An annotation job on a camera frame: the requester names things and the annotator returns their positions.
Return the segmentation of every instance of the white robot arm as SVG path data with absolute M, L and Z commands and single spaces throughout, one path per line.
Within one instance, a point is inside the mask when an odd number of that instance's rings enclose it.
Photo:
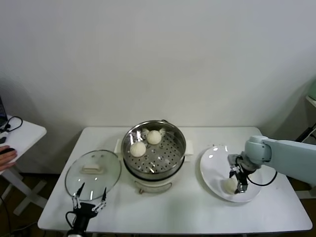
M 230 177 L 236 175 L 236 193 L 247 190 L 248 175 L 261 165 L 274 168 L 277 172 L 316 185 L 316 146 L 277 141 L 264 136 L 252 136 L 245 144 L 241 155 L 229 155 Z

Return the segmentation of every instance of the small white table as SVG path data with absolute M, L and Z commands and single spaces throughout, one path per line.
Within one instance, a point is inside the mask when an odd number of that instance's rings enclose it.
M 12 119 L 10 124 L 11 128 L 15 128 L 20 124 L 20 120 Z M 44 127 L 27 121 L 23 121 L 22 126 L 17 130 L 10 132 L 6 139 L 6 142 L 0 144 L 0 146 L 9 145 L 10 147 L 14 148 L 18 154 L 18 156 L 13 160 L 16 161 L 45 134 L 46 129 Z M 26 195 L 26 198 L 13 211 L 15 215 L 20 215 L 30 202 L 33 202 L 42 208 L 45 207 L 47 199 L 36 194 L 45 186 L 45 181 L 40 181 L 35 186 L 35 188 L 31 190 L 27 185 L 23 183 L 23 177 L 15 170 L 15 167 L 0 171 L 0 175 L 2 175 L 6 180 L 10 182 L 10 185 L 2 194 L 3 199 L 5 199 L 12 186 L 15 186 Z
M 83 130 L 38 222 L 45 230 L 66 231 L 71 197 L 64 180 L 68 168 L 81 155 L 98 149 L 114 150 L 127 127 L 88 127 Z M 179 181 L 162 194 L 140 195 L 125 168 L 118 183 L 107 195 L 107 205 L 90 220 L 87 231 L 93 233 L 146 234 L 236 234 L 303 231 L 312 223 L 286 176 L 279 174 L 269 186 L 249 203 L 232 203 L 212 193 L 204 184 L 199 159 L 213 145 L 227 145 L 230 153 L 240 153 L 245 141 L 260 135 L 254 127 L 182 127 L 191 140 L 194 155 L 183 164 Z M 274 170 L 261 169 L 263 181 Z

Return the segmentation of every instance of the glass pot lid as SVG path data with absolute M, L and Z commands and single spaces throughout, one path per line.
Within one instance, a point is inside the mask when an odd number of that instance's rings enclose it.
M 68 194 L 73 196 L 85 183 L 80 200 L 90 201 L 100 198 L 105 187 L 107 193 L 119 180 L 121 162 L 110 151 L 98 150 L 84 154 L 69 168 L 65 186 Z

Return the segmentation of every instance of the stainless steel pot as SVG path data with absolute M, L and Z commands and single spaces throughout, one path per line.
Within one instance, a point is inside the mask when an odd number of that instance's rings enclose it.
M 147 142 L 149 131 L 157 130 L 162 139 L 157 145 Z M 142 157 L 133 157 L 130 146 L 143 142 L 146 152 Z M 122 140 L 121 152 L 128 171 L 146 181 L 160 181 L 174 175 L 184 162 L 186 140 L 182 132 L 165 120 L 151 120 L 131 128 Z

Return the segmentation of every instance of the white wall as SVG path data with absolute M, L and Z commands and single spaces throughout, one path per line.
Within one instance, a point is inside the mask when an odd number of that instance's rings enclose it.
M 20 166 L 59 172 L 84 127 L 147 119 L 258 126 L 295 138 L 307 124 L 301 98 L 316 74 L 315 7 L 315 0 L 0 1 L 0 95 L 11 114 L 48 131 Z

